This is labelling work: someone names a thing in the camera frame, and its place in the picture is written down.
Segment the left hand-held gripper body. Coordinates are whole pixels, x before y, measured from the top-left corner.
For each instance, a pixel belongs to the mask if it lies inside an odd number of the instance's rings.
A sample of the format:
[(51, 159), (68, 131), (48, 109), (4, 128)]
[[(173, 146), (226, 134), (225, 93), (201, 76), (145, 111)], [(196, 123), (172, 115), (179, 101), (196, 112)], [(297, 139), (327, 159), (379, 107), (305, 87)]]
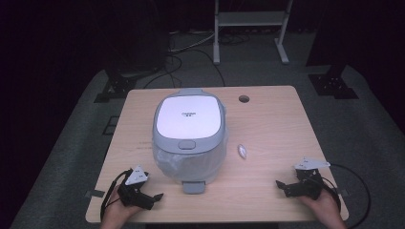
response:
[(155, 199), (143, 194), (140, 190), (147, 180), (148, 175), (140, 165), (130, 169), (126, 173), (124, 180), (117, 190), (120, 201), (125, 207), (137, 206), (146, 210), (153, 208)]

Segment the person's left hand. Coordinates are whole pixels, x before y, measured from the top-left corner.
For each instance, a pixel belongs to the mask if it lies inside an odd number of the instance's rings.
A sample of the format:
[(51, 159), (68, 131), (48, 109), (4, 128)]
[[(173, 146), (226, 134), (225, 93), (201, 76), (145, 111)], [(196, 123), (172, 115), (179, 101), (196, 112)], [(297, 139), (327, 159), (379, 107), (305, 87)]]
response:
[(119, 200), (119, 194), (115, 188), (105, 208), (100, 229), (121, 229), (131, 217), (141, 211), (142, 208), (137, 206), (124, 206)]

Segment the person's right hand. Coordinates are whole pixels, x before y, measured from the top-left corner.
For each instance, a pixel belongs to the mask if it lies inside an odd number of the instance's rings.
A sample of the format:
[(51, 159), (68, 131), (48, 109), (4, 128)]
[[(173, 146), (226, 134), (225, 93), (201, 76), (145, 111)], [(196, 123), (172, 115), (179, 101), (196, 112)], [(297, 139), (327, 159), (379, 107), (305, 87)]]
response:
[(322, 190), (317, 200), (309, 197), (298, 197), (315, 215), (315, 217), (328, 229), (348, 229), (341, 218), (338, 206), (332, 195)]

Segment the floor outlet plate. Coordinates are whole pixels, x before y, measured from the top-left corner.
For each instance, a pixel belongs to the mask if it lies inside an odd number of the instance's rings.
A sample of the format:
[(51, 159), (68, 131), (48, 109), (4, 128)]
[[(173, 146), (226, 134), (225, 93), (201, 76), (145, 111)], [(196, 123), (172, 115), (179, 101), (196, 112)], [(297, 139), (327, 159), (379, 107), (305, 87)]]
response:
[(119, 120), (119, 117), (117, 115), (112, 115), (109, 118), (106, 126), (104, 127), (102, 134), (103, 135), (113, 135), (116, 130), (118, 120)]

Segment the white metal stand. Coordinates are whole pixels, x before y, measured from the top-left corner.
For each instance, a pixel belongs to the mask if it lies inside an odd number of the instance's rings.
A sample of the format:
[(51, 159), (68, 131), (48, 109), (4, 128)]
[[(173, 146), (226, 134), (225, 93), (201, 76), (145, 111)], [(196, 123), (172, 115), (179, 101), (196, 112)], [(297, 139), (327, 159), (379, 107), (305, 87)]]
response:
[(289, 59), (285, 51), (283, 42), (292, 5), (293, 0), (288, 0), (286, 8), (279, 11), (221, 12), (219, 10), (219, 0), (215, 0), (213, 63), (216, 65), (219, 65), (221, 63), (219, 43), (220, 28), (279, 26), (279, 36), (274, 39), (274, 43), (282, 63), (288, 64)]

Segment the black stand base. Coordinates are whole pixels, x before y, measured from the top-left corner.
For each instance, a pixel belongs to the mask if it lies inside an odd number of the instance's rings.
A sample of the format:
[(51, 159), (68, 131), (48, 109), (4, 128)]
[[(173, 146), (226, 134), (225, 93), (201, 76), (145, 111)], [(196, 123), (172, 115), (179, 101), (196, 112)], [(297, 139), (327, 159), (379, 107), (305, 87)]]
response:
[(107, 82), (101, 93), (96, 96), (95, 103), (107, 103), (111, 99), (125, 98), (136, 86), (134, 77), (122, 75), (118, 70), (106, 69)]
[(342, 78), (345, 65), (332, 65), (326, 73), (309, 75), (309, 80), (318, 95), (333, 96), (335, 99), (357, 99), (355, 91)]

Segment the white and grey rice cooker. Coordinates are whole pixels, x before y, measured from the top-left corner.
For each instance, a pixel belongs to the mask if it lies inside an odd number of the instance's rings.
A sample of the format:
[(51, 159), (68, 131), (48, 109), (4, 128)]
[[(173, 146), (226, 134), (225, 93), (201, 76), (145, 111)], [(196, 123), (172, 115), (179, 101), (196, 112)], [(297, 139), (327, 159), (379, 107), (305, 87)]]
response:
[(186, 194), (201, 194), (226, 157), (224, 104), (201, 89), (170, 94), (155, 111), (152, 140), (163, 174), (180, 183)]

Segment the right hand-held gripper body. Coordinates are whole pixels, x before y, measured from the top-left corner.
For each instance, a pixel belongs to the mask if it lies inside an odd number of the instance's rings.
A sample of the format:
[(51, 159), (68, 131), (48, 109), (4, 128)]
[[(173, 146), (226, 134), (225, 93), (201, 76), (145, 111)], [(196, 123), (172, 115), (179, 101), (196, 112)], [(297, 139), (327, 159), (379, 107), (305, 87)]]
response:
[(288, 184), (286, 190), (297, 190), (300, 192), (300, 197), (305, 196), (317, 200), (326, 186), (319, 169), (328, 167), (330, 167), (330, 163), (326, 160), (304, 157), (294, 165), (298, 182)]

